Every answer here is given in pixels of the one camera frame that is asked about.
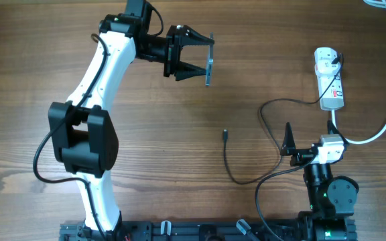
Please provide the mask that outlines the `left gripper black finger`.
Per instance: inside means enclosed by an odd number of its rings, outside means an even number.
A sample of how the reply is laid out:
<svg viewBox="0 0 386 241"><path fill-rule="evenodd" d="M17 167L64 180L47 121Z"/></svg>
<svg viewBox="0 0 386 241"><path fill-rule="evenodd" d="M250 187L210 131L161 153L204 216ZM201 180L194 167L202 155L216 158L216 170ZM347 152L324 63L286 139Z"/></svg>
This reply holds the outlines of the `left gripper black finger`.
<svg viewBox="0 0 386 241"><path fill-rule="evenodd" d="M182 46L212 46L214 45L214 40L199 34L197 31L193 30L189 26L183 26L181 45Z"/></svg>
<svg viewBox="0 0 386 241"><path fill-rule="evenodd" d="M187 78L204 75L206 75L206 70L204 68L185 62L180 62L176 67L176 71L174 72L176 81L181 81Z"/></svg>

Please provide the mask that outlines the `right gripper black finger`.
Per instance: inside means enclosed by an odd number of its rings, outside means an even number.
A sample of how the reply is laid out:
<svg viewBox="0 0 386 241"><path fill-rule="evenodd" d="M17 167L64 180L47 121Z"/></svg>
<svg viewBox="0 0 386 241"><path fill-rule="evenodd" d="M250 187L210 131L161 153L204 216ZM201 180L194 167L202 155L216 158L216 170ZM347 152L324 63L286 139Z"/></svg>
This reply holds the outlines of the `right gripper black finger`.
<svg viewBox="0 0 386 241"><path fill-rule="evenodd" d="M296 144L294 141L294 136L292 132L292 127L289 122L285 125L285 134L283 143L281 145L280 155L289 156L293 155L296 152Z"/></svg>
<svg viewBox="0 0 386 241"><path fill-rule="evenodd" d="M339 132L336 126L333 124L331 120L327 122L327 130L329 135L339 135L344 143L344 146L349 146L350 143L345 139L345 137Z"/></svg>

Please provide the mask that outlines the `blue Galaxy smartphone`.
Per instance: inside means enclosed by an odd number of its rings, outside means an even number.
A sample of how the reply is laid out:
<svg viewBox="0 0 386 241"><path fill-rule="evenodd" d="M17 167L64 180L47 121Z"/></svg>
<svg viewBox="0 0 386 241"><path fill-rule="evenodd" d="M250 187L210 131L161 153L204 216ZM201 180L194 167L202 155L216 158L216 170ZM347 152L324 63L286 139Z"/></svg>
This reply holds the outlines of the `blue Galaxy smartphone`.
<svg viewBox="0 0 386 241"><path fill-rule="evenodd" d="M213 50L214 50L214 44L211 44L208 49L208 56L207 56L207 63L206 63L206 80L205 80L206 87L209 87L211 83L212 66L214 62Z"/></svg>

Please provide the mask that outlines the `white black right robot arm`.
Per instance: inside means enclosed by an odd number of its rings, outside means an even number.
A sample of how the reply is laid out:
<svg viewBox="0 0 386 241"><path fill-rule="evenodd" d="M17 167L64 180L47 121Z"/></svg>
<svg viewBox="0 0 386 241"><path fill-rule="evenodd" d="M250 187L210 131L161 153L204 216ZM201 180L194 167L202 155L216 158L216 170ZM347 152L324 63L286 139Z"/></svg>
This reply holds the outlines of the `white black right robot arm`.
<svg viewBox="0 0 386 241"><path fill-rule="evenodd" d="M290 156L290 165L304 170L304 183L308 191L310 211L298 214L300 240L358 239L355 221L350 219L359 192L358 183L347 176L333 176L331 165L343 159L349 142L331 121L328 134L322 135L311 147L296 147L292 127L285 125L280 154Z"/></svg>

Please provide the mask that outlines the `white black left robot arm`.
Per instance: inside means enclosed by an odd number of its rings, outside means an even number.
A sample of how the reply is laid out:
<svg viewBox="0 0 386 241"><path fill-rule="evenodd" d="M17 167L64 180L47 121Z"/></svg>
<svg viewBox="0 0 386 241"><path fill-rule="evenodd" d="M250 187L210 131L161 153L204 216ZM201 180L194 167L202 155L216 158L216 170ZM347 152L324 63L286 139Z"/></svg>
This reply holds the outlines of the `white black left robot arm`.
<svg viewBox="0 0 386 241"><path fill-rule="evenodd" d="M111 169L119 140L110 112L119 85L135 59L158 62L164 76L185 80L211 75L212 58L205 68L181 61L185 46L214 45L187 25L149 32L155 7L148 1L128 1L125 11L106 16L96 34L95 55L75 91L65 102L54 102L48 111L54 155L69 180L78 184L86 212L82 223L66 226L62 240L129 240L115 201Z"/></svg>

